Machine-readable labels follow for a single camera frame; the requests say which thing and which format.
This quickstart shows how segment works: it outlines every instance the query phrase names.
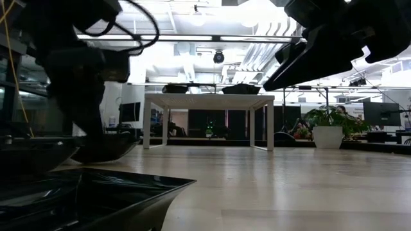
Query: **white table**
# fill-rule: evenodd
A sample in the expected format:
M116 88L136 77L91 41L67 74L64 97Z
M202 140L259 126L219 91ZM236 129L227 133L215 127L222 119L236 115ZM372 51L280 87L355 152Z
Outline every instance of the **white table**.
M167 144L168 112L170 109L199 110L249 110L250 146L262 150L274 149L274 120L267 119L267 148L255 146L255 111L268 105L267 118L274 118L274 96L227 95L227 94L145 94L144 102L144 149L156 148ZM150 146L150 125L152 103L164 109L162 119L162 144Z

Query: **table leg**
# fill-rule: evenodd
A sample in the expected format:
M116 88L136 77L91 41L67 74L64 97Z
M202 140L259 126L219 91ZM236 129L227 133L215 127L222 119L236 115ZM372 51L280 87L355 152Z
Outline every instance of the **table leg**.
M150 149L150 126L152 118L152 102L148 99L144 101L144 121L143 121L143 148Z
M267 105L267 151L274 150L274 104L269 101Z
M168 107L164 107L162 113L162 145L167 145L168 139Z
M250 146L256 145L256 110L250 109Z

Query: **yellow cable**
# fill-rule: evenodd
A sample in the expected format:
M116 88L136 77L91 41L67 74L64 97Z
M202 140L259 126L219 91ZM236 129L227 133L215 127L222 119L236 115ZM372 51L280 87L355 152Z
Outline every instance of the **yellow cable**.
M5 27L6 27L6 38L7 38L7 46L8 46L8 55L10 56L10 63L11 63L11 65L12 65L12 71L13 71L13 76L14 76L14 81L15 81L15 89L16 89L18 95L19 95L19 101L20 101L21 109L22 109L22 111L23 111L24 119L26 120L26 123L27 123L27 125L28 125L28 128L30 129L30 135L31 135L31 137L34 137L33 130L31 129L30 123L28 122L26 110L24 109L23 100L22 100L22 98L21 98L21 96L20 96L19 81L17 80L17 74L16 74L16 72L15 72L15 67L14 67L14 62L13 62L13 54L12 54L12 47L11 47L11 45L10 45L10 37L9 37L9 34L8 34L8 26L7 26L7 18L6 18L6 16L7 16L9 10L12 8L14 2L15 2L15 1L13 0L12 4L10 5L10 7L7 9L7 12L6 12L6 6L4 5L4 0L2 0L3 17L0 19L0 24L2 23L2 20L4 20L4 25L5 25Z

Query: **person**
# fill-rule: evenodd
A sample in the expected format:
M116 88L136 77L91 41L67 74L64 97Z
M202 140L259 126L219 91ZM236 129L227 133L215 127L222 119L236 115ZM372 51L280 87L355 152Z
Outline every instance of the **person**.
M342 105L337 106L337 111L340 112L340 113L343 113L343 114L347 115L347 110L346 110L345 107L342 106Z

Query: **white planter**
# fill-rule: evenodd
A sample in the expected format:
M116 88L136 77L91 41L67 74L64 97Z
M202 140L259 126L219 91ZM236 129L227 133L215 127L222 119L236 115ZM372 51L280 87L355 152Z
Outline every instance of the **white planter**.
M313 129L313 136L317 148L339 149L344 134L340 126L316 126Z

